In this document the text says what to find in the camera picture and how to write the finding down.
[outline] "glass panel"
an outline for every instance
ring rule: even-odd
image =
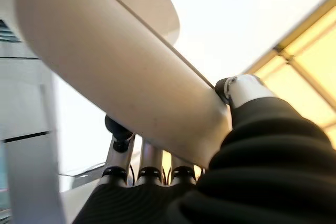
[[[336,126],[330,128],[328,131],[326,131],[326,134],[328,135],[332,147],[336,149]]]
[[[335,26],[312,46],[295,57],[314,79],[336,97],[336,19]]]
[[[9,191],[7,183],[5,152],[4,145],[0,141],[0,223],[1,220],[9,221],[9,217]]]
[[[290,55],[295,55],[305,47],[307,44],[311,43],[313,40],[318,39],[324,31],[328,30],[330,26],[334,25],[336,22],[336,7],[331,9],[326,13],[321,19],[319,19],[314,25],[312,25],[307,31],[305,31],[301,36],[299,36],[295,41],[293,41],[287,48],[286,51]]]
[[[283,57],[275,56],[266,65],[260,68],[255,75],[257,75],[261,80],[267,77],[273,71],[276,71],[280,66],[284,65],[286,62]]]
[[[269,75],[264,83],[314,123],[324,125],[335,119],[334,111],[290,65]]]

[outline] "metal rod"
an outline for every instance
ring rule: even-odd
[[[155,167],[162,172],[162,150],[154,147],[145,139],[142,140],[139,170]]]
[[[113,144],[114,144],[115,141],[117,141],[117,139],[115,137],[113,137],[112,141],[111,141],[111,144],[110,144],[108,156],[106,158],[105,167],[119,166],[119,167],[125,169],[126,172],[128,172],[128,170],[130,168],[130,164],[131,164],[131,157],[132,157],[132,152],[133,152],[133,147],[134,147],[134,139],[135,139],[135,134],[133,134],[130,137],[130,140],[129,140],[130,143],[129,143],[127,151],[117,152],[113,148]]]

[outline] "silver cylinder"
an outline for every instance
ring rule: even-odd
[[[162,172],[162,150],[143,139],[139,170],[145,167],[155,167]]]
[[[262,98],[275,97],[268,88],[256,76],[243,74],[229,78],[226,83],[224,92],[227,98],[230,97],[230,106],[237,108],[248,101]]]

